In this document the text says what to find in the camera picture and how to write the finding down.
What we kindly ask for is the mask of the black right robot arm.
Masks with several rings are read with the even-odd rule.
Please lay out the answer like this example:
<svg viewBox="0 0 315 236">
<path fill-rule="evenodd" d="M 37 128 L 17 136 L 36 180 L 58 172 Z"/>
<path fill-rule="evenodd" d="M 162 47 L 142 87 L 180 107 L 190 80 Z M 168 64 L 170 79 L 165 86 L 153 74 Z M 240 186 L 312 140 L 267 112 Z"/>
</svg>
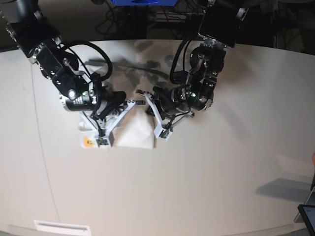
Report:
<svg viewBox="0 0 315 236">
<path fill-rule="evenodd" d="M 6 30 L 32 64 L 38 64 L 42 75 L 51 80 L 60 93 L 64 108 L 70 112 L 90 111 L 90 118 L 104 121 L 126 104 L 126 93 L 109 91 L 104 81 L 110 78 L 113 64 L 97 45 L 76 40 L 63 44 L 60 32 L 43 15 L 36 0 L 2 0 L 0 11 Z M 73 46 L 93 48 L 107 63 L 107 72 L 90 74 L 79 69 L 79 58 L 70 52 Z"/>
</svg>

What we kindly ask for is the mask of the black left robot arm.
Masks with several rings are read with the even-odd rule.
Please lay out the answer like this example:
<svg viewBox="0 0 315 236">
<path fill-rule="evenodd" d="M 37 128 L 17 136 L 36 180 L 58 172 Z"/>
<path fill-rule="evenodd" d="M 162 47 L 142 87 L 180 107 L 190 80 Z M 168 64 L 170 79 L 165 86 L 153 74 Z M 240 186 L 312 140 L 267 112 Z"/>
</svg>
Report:
<svg viewBox="0 0 315 236">
<path fill-rule="evenodd" d="M 162 119 L 172 120 L 212 105 L 226 49 L 234 48 L 247 12 L 244 0 L 207 1 L 198 31 L 183 39 L 173 59 L 169 79 L 175 87 L 153 88 L 153 104 Z M 176 71 L 179 56 L 186 55 L 188 45 L 197 37 L 203 41 L 190 53 L 190 69 Z"/>
</svg>

